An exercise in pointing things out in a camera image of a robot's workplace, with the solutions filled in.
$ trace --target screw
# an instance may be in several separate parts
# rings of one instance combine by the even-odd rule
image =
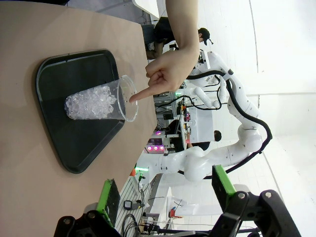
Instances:
[[[238,194],[238,197],[239,197],[240,199],[244,199],[244,198],[245,198],[245,194],[240,193],[240,194]]]
[[[69,225],[71,223],[71,220],[69,218],[64,219],[64,223],[66,225]]]
[[[88,214],[88,217],[91,218],[91,219],[93,219],[93,218],[95,217],[95,214],[92,213],[92,212],[90,212],[90,213]]]
[[[266,192],[266,197],[271,198],[272,194],[270,192]]]

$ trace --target hand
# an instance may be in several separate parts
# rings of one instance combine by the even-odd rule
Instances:
[[[198,49],[195,47],[164,53],[146,67],[146,76],[150,78],[149,87],[130,97],[129,101],[177,90],[190,74],[197,60]]]

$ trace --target baseball cap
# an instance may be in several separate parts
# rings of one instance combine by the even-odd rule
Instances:
[[[206,29],[206,28],[200,28],[199,30],[198,30],[198,33],[200,34],[202,34],[202,38],[203,38],[203,42],[204,42],[204,44],[205,45],[207,45],[207,43],[206,43],[206,41],[209,39],[209,37],[210,37],[210,34],[209,34],[209,31]]]

